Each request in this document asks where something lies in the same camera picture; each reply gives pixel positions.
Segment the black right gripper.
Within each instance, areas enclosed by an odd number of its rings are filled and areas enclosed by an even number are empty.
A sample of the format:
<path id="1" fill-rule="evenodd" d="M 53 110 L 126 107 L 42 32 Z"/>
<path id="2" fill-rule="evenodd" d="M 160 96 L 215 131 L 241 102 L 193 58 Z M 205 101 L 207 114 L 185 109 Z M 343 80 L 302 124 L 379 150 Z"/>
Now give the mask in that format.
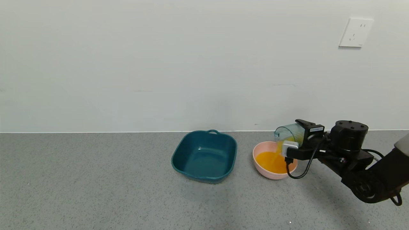
<path id="1" fill-rule="evenodd" d="M 296 119 L 295 122 L 302 126 L 305 130 L 303 138 L 303 148 L 315 149 L 317 146 L 323 145 L 326 132 L 324 126 L 315 124 L 302 119 Z"/>

